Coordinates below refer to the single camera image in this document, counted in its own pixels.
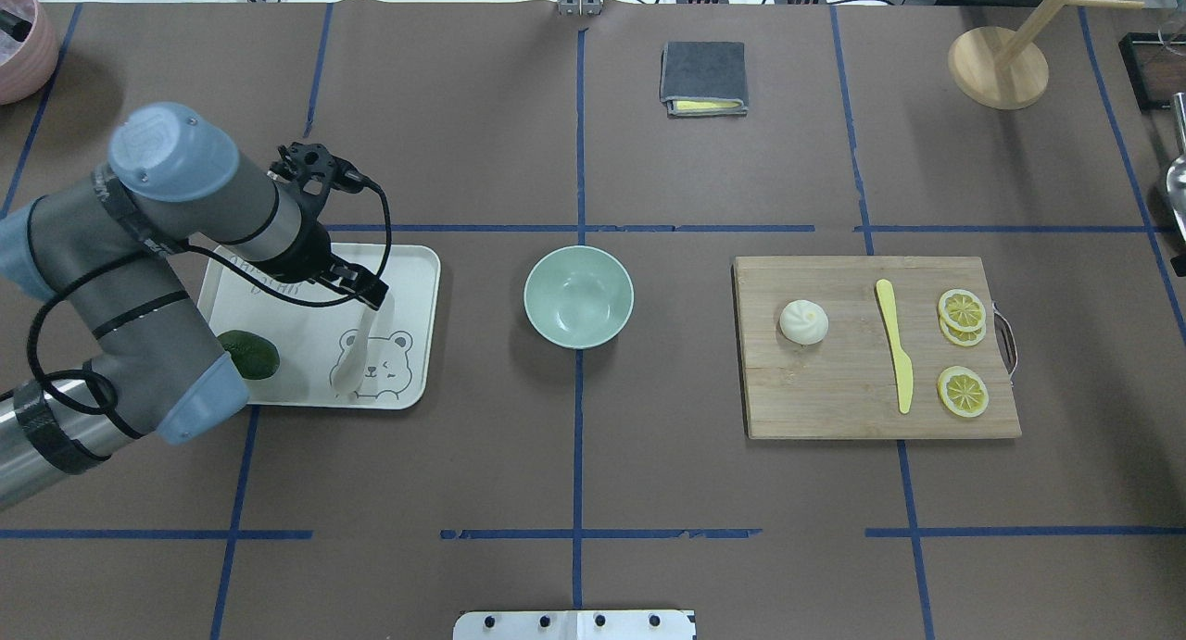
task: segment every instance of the wooden stand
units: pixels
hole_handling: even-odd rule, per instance
[[[1063,6],[1143,7],[1129,0],[1042,0],[1021,28],[978,27],[956,38],[948,69],[959,90],[978,104],[1021,109],[1034,104],[1050,83],[1050,66],[1034,37]]]

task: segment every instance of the pink pot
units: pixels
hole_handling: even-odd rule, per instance
[[[45,87],[58,62],[58,36],[45,8],[37,0],[2,1],[5,6],[26,6],[32,2],[34,7],[32,19],[26,17],[33,23],[32,32],[17,49],[17,53],[0,62],[0,104],[8,104]]]

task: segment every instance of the bear illustration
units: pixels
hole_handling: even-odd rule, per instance
[[[343,333],[338,345],[342,353],[333,370],[338,369],[347,350],[355,344],[358,328],[351,328]],[[403,390],[412,385],[412,363],[408,352],[412,350],[410,333],[398,331],[390,337],[366,338],[366,363],[363,367],[363,382],[358,390],[351,396],[359,399],[375,399],[378,396],[390,392],[395,398],[400,398]],[[330,370],[330,378],[333,378],[333,370]]]

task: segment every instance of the blue tape line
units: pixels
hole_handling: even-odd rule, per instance
[[[321,46],[317,50],[317,66],[313,70],[313,88],[308,91],[308,114],[305,116],[305,134],[308,137],[313,130],[313,116],[317,113],[317,92],[321,88],[321,66],[325,65],[325,45],[330,41],[330,20],[333,19],[333,4],[325,4],[325,19],[321,20]]]
[[[759,529],[581,529],[581,540],[665,540],[703,538],[707,540],[745,540],[761,533]],[[568,529],[446,529],[441,540],[572,540]]]
[[[570,529],[465,529],[441,531],[441,540],[570,540]]]
[[[927,526],[873,527],[866,538],[999,538],[1020,536],[1186,536],[1186,526]]]
[[[855,226],[853,231],[862,231]],[[1144,226],[868,226],[878,233],[1148,233]],[[1169,231],[1172,228],[1154,228]]]
[[[224,530],[145,530],[145,529],[6,529],[0,539],[30,540],[225,540]]]
[[[20,184],[20,177],[25,173],[25,162],[28,160],[28,152],[33,151],[37,130],[42,128],[42,117],[45,116],[45,108],[50,104],[53,84],[58,82],[58,75],[62,73],[62,63],[66,58],[66,50],[70,49],[70,40],[74,38],[81,14],[82,4],[76,2],[74,14],[70,17],[70,27],[66,28],[66,36],[62,38],[62,46],[58,49],[58,62],[53,66],[53,75],[50,75],[50,82],[45,84],[45,91],[42,91],[42,101],[37,104],[37,113],[33,114],[33,122],[30,124],[28,134],[25,137],[25,147],[20,151],[20,159],[17,159],[17,172],[13,172],[12,181],[8,181],[8,193],[4,198],[4,206],[0,206],[0,218],[7,217],[8,210],[12,207],[12,198],[17,196],[17,185]]]
[[[704,538],[708,540],[745,540],[761,533],[759,529],[586,529],[591,540],[663,540]]]
[[[382,231],[382,223],[327,223],[327,231]],[[404,223],[391,226],[394,231],[414,233],[574,233],[576,226],[550,225],[457,225],[457,223]]]
[[[1116,122],[1116,114],[1112,111],[1111,100],[1108,96],[1108,87],[1104,84],[1104,76],[1099,70],[1099,62],[1096,58],[1096,49],[1091,41],[1091,27],[1088,25],[1088,14],[1085,8],[1079,7],[1078,9],[1079,27],[1083,27],[1083,40],[1088,45],[1088,57],[1091,60],[1092,73],[1096,75],[1096,87],[1099,88],[1099,98],[1104,103],[1104,111],[1108,113],[1108,123],[1111,126],[1112,136],[1116,139],[1116,147],[1120,149],[1120,158],[1124,162],[1124,172],[1128,174],[1128,185],[1133,190],[1133,198],[1136,200],[1136,206],[1141,212],[1141,219],[1144,223],[1146,235],[1149,239],[1149,248],[1153,250],[1153,258],[1158,262],[1158,273],[1161,274],[1161,283],[1165,286],[1166,297],[1169,299],[1169,308],[1173,309],[1174,320],[1178,322],[1178,333],[1182,337],[1182,344],[1186,345],[1186,320],[1182,320],[1181,307],[1178,306],[1178,295],[1174,293],[1173,282],[1169,281],[1166,261],[1161,257],[1161,248],[1158,247],[1158,236],[1153,232],[1153,217],[1149,215],[1148,206],[1144,205],[1144,198],[1141,197],[1141,187],[1136,180],[1133,160],[1128,155],[1128,146],[1124,143],[1124,135],[1121,133],[1120,124]]]
[[[836,15],[836,7],[828,6],[828,14],[831,15],[831,41],[836,46],[836,70],[840,71],[840,95],[844,101],[844,124],[848,129],[848,152],[853,162],[853,177],[856,180],[856,193],[860,197],[861,206],[861,231],[865,233],[865,255],[873,256],[873,231],[869,230],[869,206],[865,198],[865,180],[861,177],[861,167],[856,164],[856,126],[853,122],[853,104],[848,96],[848,75],[844,70],[844,49],[840,45],[840,17]]]
[[[251,454],[255,452],[255,431],[259,424],[260,408],[251,407],[251,417],[247,423],[247,439],[243,443],[243,459],[238,466],[238,484],[235,488],[235,505],[230,516],[230,531],[227,532],[227,551],[223,553],[223,571],[218,581],[218,599],[215,601],[215,616],[210,625],[210,640],[218,640],[218,635],[222,633],[222,619],[227,609],[227,593],[230,590],[230,572],[235,564],[238,520],[243,513],[243,499],[247,497],[247,476],[251,471]]]
[[[5,529],[0,540],[225,540],[225,530],[174,529]],[[312,540],[313,531],[240,531],[241,540]]]
[[[771,225],[703,225],[703,226],[664,226],[664,225],[598,225],[586,226],[597,233],[814,233],[815,226],[771,226]]]
[[[326,223],[327,231],[382,231],[382,223]],[[586,225],[592,233],[814,233],[812,225]],[[547,223],[402,223],[391,231],[408,233],[579,233],[581,226],[548,225]]]
[[[581,539],[585,531],[585,352],[576,352],[576,391],[573,412],[573,609],[584,603]]]
[[[935,621],[931,616],[931,594],[926,585],[926,564],[923,561],[923,539],[919,538],[918,512],[914,508],[914,484],[910,476],[910,455],[906,454],[906,442],[898,441],[898,468],[901,472],[901,491],[906,497],[906,521],[912,531],[911,551],[914,552],[914,580],[918,582],[918,601],[923,610],[923,632],[926,640],[935,640]]]
[[[585,32],[576,32],[576,244],[585,244]]]

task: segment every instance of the wooden cutting board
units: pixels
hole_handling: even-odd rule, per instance
[[[914,401],[905,416],[874,294],[881,277],[893,282],[901,345],[914,363]],[[733,261],[733,282],[751,439],[1021,436],[995,332],[963,348],[939,331],[937,302],[949,289],[970,290],[991,312],[980,257],[742,256]],[[828,335],[817,345],[793,344],[778,331],[783,307],[796,299],[828,314]],[[952,365],[984,379],[989,401],[980,417],[943,408],[937,382]]]

